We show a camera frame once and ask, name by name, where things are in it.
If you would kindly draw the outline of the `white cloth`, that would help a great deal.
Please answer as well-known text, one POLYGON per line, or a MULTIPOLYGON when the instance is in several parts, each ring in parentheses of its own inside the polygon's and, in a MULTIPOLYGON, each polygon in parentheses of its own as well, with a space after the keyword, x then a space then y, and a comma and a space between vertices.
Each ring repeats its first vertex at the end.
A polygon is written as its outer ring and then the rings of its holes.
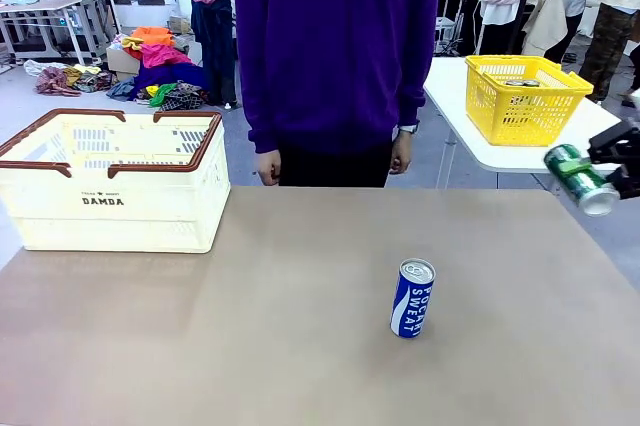
POLYGON ((38 77, 45 69, 47 68, 55 68, 64 70, 67 67, 64 63, 58 62, 38 62, 35 60, 26 60, 23 63, 23 68, 25 72, 32 77, 38 77))

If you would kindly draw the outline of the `orange cloth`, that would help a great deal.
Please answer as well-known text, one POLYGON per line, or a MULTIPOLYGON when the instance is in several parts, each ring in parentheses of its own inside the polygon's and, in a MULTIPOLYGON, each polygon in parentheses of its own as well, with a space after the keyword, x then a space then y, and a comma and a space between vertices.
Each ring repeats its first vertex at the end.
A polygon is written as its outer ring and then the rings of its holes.
POLYGON ((144 44, 148 45, 174 45, 172 32, 164 27, 141 26, 131 33, 131 37, 140 39, 144 44))

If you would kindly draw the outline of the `blue Pocari Sweat can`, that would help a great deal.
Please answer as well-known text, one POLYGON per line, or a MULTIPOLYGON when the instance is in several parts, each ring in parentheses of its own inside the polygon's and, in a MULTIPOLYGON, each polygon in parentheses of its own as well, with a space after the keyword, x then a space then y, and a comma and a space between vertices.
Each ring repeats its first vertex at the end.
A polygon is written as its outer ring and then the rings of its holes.
POLYGON ((390 317, 395 335, 413 339, 421 334, 435 278, 435 269, 423 259, 409 258, 400 264, 390 317))

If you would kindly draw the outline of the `green soda can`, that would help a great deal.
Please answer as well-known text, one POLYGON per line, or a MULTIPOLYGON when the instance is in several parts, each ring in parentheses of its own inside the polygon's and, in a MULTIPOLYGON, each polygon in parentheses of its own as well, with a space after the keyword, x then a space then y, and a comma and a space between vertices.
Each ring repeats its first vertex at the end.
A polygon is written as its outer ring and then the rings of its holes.
POLYGON ((615 187, 573 145, 561 144, 550 149, 543 161, 564 192, 587 216, 605 216, 620 200, 615 187))

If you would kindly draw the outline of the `grey blue cloth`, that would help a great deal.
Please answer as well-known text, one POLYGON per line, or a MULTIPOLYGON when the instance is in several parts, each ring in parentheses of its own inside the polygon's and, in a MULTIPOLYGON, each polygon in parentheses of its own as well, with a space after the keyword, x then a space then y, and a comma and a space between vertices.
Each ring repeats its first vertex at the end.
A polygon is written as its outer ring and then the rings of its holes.
POLYGON ((135 78, 130 77, 126 80, 119 81, 113 85, 106 93, 106 95, 113 100, 126 102, 129 100, 131 92, 135 86, 135 78))

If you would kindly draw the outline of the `beige hanging coat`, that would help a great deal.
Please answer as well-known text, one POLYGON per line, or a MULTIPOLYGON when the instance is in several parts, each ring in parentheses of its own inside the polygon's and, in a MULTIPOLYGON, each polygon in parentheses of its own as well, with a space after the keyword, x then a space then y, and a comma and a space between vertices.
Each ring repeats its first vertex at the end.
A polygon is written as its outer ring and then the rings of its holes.
POLYGON ((534 9, 522 27, 525 33, 522 54, 542 57, 567 33, 564 3, 563 0, 527 0, 527 5, 534 9))

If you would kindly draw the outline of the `dark purple cloth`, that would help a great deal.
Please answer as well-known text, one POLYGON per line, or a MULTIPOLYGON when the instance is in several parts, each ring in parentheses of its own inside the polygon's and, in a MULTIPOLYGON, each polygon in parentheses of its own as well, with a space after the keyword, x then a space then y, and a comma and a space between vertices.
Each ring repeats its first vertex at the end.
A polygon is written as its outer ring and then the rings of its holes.
POLYGON ((209 83, 204 69, 191 63, 165 64, 146 68, 140 66, 138 75, 134 78, 133 89, 129 100, 133 101, 140 90, 152 85, 164 85, 179 81, 200 87, 208 91, 209 83))

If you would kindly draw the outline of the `magenta cloth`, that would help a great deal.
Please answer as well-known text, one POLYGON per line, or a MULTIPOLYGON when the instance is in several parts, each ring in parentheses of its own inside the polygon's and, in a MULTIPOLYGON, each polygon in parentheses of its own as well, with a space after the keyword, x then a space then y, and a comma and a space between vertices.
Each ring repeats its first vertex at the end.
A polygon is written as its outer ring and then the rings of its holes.
POLYGON ((146 44, 141 45, 142 64, 145 68, 153 68, 163 65, 191 64, 190 58, 166 44, 146 44))

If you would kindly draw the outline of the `cardboard box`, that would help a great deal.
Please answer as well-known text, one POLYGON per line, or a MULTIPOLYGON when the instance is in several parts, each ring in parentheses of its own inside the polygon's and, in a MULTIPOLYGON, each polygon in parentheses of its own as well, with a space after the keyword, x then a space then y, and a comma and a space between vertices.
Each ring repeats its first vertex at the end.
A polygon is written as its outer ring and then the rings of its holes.
POLYGON ((125 81, 139 74, 140 60, 114 45, 106 49, 108 68, 118 81, 125 81))

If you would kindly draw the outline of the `black checkered cloth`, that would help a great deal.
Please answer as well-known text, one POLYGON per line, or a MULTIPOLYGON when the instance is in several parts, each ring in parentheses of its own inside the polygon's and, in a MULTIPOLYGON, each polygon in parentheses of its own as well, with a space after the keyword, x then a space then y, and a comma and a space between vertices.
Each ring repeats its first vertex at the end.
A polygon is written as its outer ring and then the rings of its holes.
POLYGON ((206 99, 206 92, 195 85, 177 83, 163 96, 160 111, 187 111, 200 108, 206 99))

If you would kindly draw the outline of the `yellow plastic basket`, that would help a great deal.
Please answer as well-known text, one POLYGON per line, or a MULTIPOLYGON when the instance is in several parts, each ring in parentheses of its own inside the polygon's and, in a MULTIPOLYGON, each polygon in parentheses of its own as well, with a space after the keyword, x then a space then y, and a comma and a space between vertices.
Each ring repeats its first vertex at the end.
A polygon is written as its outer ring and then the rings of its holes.
POLYGON ((593 91, 574 72, 538 56, 473 55, 467 65, 466 113, 493 146, 546 147, 593 91), (537 80, 511 87, 507 80, 537 80))

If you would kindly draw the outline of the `person's right hand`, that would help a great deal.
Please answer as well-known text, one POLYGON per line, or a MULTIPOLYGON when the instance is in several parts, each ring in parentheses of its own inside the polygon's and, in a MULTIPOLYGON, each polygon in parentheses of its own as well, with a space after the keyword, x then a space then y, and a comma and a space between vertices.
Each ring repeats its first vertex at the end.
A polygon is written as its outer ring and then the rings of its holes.
POLYGON ((256 155, 256 172, 264 186, 279 184, 281 174, 281 155, 278 150, 256 155))

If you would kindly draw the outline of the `person's left hand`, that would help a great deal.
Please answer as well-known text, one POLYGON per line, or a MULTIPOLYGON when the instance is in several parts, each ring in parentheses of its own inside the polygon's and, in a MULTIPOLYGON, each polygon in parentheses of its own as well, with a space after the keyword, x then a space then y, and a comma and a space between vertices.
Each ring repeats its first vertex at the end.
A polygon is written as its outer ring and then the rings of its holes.
POLYGON ((413 135, 399 131, 396 135, 391 154, 389 173, 391 175, 404 174, 411 164, 413 135))

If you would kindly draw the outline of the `green cloth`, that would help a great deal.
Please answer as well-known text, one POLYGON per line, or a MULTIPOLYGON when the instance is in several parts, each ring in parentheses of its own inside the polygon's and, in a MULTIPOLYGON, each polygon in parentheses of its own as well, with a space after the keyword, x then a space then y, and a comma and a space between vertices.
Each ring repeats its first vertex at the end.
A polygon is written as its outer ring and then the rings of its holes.
POLYGON ((175 90, 177 86, 177 83, 169 83, 158 86, 156 88, 155 95, 149 100, 149 106, 151 108, 160 108, 165 101, 165 97, 173 90, 175 90))

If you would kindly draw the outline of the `white computer tower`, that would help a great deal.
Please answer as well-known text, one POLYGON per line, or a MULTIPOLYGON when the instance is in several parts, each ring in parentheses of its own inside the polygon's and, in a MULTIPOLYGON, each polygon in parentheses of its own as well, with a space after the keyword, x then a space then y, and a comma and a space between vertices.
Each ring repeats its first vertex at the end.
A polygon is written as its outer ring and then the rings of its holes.
POLYGON ((446 17, 438 17, 436 21, 436 54, 446 56, 455 43, 456 23, 446 17))

